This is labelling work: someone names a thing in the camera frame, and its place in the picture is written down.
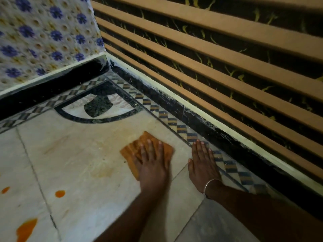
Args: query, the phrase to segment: stain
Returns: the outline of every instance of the stain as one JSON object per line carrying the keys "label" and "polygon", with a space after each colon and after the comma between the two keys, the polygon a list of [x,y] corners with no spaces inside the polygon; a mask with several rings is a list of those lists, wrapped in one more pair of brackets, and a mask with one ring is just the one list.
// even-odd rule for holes
{"label": "stain", "polygon": [[37,224],[37,218],[32,220],[25,221],[16,231],[17,242],[26,242],[31,233],[34,230],[34,227]]}
{"label": "stain", "polygon": [[4,188],[4,189],[1,191],[1,193],[2,193],[2,194],[5,194],[9,189],[10,189],[10,187],[6,187],[6,188]]}
{"label": "stain", "polygon": [[62,198],[65,195],[65,190],[58,190],[55,192],[57,198]]}
{"label": "stain", "polygon": [[45,152],[44,152],[44,154],[50,154],[50,153],[52,153],[58,146],[60,146],[61,144],[63,144],[64,142],[66,142],[66,140],[69,138],[69,136],[64,136],[64,137],[62,137],[62,138],[60,138],[60,139],[58,139],[58,140],[56,140],[55,142],[53,142],[52,144],[51,144],[51,147],[50,148],[48,148]]}
{"label": "stain", "polygon": [[110,167],[107,163],[101,163],[93,168],[90,172],[92,177],[111,177],[114,167]]}
{"label": "stain", "polygon": [[67,215],[67,213],[69,212],[69,209],[67,209],[65,212],[64,212],[64,214],[63,214],[63,216],[62,216],[62,219],[64,218],[64,217],[66,217],[66,215]]}

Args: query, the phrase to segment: floral patterned cloth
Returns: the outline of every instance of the floral patterned cloth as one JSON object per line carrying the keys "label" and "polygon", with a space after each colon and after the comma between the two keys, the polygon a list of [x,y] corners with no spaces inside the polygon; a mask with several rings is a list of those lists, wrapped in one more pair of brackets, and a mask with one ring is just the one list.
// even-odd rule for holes
{"label": "floral patterned cloth", "polygon": [[0,0],[0,91],[103,51],[89,0]]}

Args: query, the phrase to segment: black baseboard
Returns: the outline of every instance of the black baseboard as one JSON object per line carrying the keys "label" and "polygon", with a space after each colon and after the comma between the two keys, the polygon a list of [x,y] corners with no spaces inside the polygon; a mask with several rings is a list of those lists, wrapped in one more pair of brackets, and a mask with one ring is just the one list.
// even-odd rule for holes
{"label": "black baseboard", "polygon": [[45,79],[46,81],[41,84],[0,98],[0,121],[107,72],[108,62],[103,65],[99,58],[78,65],[67,73],[60,72],[54,75],[54,78]]}
{"label": "black baseboard", "polygon": [[306,187],[253,150],[243,146],[241,142],[187,109],[175,99],[143,84],[140,80],[133,77],[122,68],[114,65],[113,61],[110,61],[110,65],[113,72],[117,73],[151,100],[155,101],[176,118],[187,124],[207,141],[223,150],[226,154],[252,171],[299,207],[323,221],[323,211],[321,209],[323,197],[321,195]]}

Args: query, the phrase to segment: checkered border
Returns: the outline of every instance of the checkered border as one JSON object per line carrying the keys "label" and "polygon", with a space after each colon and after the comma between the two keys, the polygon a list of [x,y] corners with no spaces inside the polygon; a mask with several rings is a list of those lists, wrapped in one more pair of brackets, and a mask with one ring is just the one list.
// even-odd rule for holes
{"label": "checkered border", "polygon": [[265,181],[240,165],[222,150],[210,144],[204,137],[196,133],[189,126],[170,114],[167,110],[160,107],[149,97],[122,79],[118,74],[111,73],[108,78],[133,97],[140,105],[150,111],[156,118],[162,121],[169,129],[183,138],[188,145],[191,145],[197,139],[205,142],[207,147],[213,150],[214,158],[220,172],[242,190],[253,194],[269,194],[268,190],[272,188],[269,187]]}
{"label": "checkered border", "polygon": [[63,92],[60,95],[55,96],[54,98],[51,98],[45,102],[42,102],[41,104],[38,104],[36,106],[33,106],[27,110],[24,110],[14,116],[11,116],[5,120],[2,120],[0,122],[0,134],[17,126],[22,124],[23,122],[30,120],[39,114],[42,114],[46,112],[49,109],[52,109],[61,103],[79,95],[80,93],[83,93],[101,83],[106,81],[108,79],[108,76],[113,73],[112,71],[108,71],[107,73],[100,75],[90,81],[87,81],[79,86],[74,87],[71,90],[68,90],[66,92]]}

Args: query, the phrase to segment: black semicircle inlay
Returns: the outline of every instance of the black semicircle inlay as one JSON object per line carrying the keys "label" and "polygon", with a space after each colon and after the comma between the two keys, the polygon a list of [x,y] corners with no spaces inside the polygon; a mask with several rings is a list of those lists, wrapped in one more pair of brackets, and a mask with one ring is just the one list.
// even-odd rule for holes
{"label": "black semicircle inlay", "polygon": [[97,96],[91,102],[84,105],[85,112],[95,118],[107,112],[113,104],[107,96]]}

